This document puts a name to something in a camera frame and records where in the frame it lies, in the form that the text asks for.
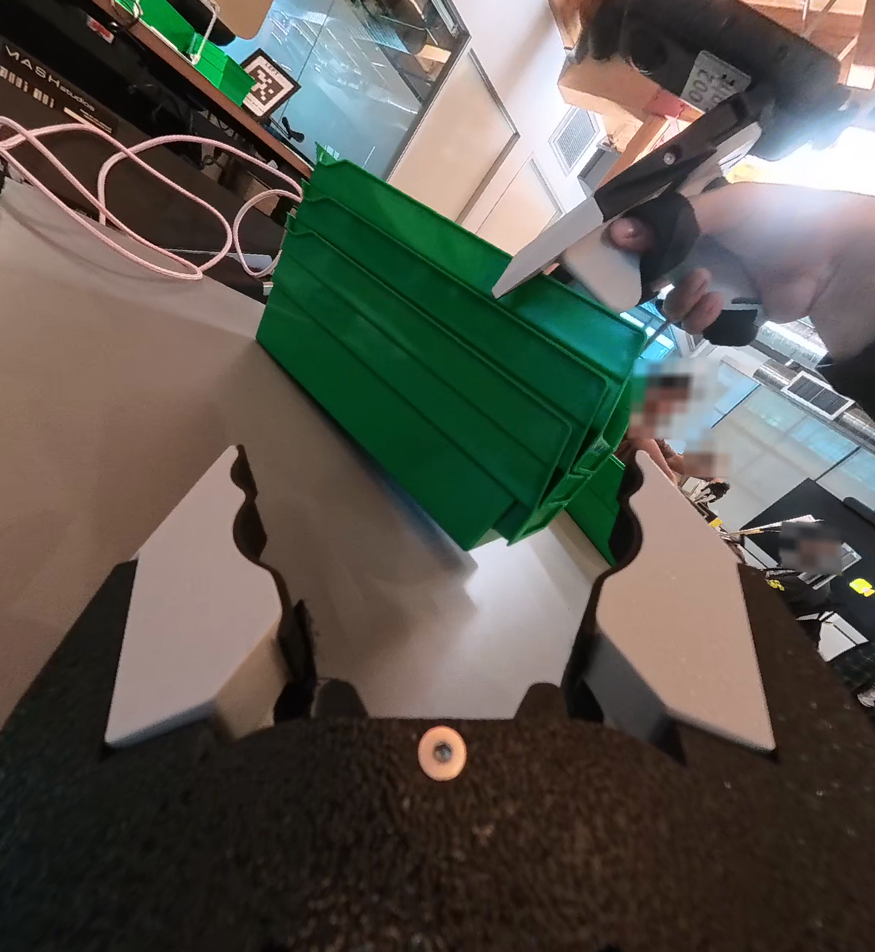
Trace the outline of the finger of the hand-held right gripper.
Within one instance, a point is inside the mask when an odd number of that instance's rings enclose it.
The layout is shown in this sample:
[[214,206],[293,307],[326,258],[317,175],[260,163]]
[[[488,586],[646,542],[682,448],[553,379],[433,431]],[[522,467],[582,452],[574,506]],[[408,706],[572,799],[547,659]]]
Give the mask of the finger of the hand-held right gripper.
[[494,298],[502,298],[550,268],[568,248],[596,232],[604,221],[596,197],[583,200],[512,257],[492,288]]
[[594,199],[603,222],[668,192],[699,193],[761,137],[762,95],[733,95],[681,133],[602,184]]

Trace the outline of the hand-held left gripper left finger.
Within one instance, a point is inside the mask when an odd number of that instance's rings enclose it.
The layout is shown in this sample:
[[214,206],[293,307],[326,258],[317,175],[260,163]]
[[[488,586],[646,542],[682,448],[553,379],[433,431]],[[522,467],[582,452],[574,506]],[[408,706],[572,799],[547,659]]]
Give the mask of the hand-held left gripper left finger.
[[104,742],[133,747],[209,722],[237,740],[307,704],[311,623],[277,569],[245,448],[228,446],[134,556]]

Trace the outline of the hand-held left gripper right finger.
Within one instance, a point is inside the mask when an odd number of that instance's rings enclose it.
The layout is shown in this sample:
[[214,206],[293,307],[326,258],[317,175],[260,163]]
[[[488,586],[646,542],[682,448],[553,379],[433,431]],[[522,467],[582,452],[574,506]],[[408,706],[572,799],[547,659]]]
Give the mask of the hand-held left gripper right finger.
[[660,744],[676,725],[756,753],[776,749],[741,586],[742,563],[653,458],[627,466],[565,669],[573,717]]

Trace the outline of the person's right hand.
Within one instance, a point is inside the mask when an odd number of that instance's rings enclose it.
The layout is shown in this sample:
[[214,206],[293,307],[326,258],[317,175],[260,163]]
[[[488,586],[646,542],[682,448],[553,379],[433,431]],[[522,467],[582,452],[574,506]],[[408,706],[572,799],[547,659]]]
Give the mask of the person's right hand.
[[701,236],[740,260],[771,322],[810,318],[836,361],[875,341],[875,197],[741,183],[690,205]]

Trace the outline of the white door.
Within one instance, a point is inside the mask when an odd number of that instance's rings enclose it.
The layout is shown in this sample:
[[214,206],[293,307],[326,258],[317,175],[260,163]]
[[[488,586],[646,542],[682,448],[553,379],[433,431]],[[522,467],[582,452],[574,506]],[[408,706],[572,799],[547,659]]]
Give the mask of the white door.
[[452,68],[387,181],[509,254],[563,214],[472,51]]

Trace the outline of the fiducial tag sign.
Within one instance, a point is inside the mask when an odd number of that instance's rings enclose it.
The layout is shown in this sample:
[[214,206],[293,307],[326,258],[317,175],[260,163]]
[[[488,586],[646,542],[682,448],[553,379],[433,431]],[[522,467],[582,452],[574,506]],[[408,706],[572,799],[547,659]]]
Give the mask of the fiducial tag sign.
[[300,90],[301,84],[262,49],[256,50],[241,65],[253,82],[241,107],[264,125]]

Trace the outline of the long wooden desk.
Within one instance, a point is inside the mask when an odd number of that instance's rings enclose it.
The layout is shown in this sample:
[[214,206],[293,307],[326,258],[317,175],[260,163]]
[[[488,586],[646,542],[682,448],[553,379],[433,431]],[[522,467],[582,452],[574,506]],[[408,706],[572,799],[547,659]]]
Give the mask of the long wooden desk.
[[281,171],[288,173],[295,170],[301,177],[310,177],[313,162],[297,149],[287,145],[284,139],[273,136],[241,106],[229,101],[158,34],[141,23],[133,23],[129,19],[126,19],[126,23],[129,24],[130,35],[146,50],[145,55],[151,71],[160,70],[165,80],[171,80],[172,76],[176,75],[176,83],[183,90],[192,89],[190,95],[199,108],[216,116],[222,125],[232,129],[247,145],[254,146],[266,160],[275,159]]

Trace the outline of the small green bin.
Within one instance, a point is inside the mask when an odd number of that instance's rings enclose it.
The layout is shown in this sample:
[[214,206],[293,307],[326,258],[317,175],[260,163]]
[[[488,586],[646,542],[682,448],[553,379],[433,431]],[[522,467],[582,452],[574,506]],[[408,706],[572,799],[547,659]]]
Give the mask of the small green bin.
[[133,12],[139,11],[140,22],[153,30],[180,54],[193,50],[195,29],[168,1],[132,1]]
[[255,85],[255,79],[242,65],[197,32],[193,34],[193,40],[187,48],[186,58],[229,101],[243,106]]

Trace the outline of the tan rounded panel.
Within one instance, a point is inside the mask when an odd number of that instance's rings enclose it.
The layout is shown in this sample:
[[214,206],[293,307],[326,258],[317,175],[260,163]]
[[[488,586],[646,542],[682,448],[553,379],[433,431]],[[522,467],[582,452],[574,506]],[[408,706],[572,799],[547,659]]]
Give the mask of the tan rounded panel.
[[213,2],[217,18],[235,37],[253,38],[264,23],[273,1],[221,0]]

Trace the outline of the black printed box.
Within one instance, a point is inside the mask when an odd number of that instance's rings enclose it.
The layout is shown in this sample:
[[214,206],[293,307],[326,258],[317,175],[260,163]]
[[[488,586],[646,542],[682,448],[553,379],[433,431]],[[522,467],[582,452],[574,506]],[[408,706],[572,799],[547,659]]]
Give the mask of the black printed box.
[[[134,125],[2,35],[0,116],[26,129],[85,123],[125,146],[144,138]],[[88,188],[96,184],[99,167],[115,151],[99,136],[77,131],[51,134],[42,142]]]

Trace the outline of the wall vent grille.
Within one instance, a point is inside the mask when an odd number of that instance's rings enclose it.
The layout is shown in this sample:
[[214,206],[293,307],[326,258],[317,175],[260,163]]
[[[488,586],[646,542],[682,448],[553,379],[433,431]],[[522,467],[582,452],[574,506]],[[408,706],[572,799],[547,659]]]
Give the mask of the wall vent grille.
[[549,138],[556,161],[566,175],[576,173],[606,139],[598,113],[572,106]]

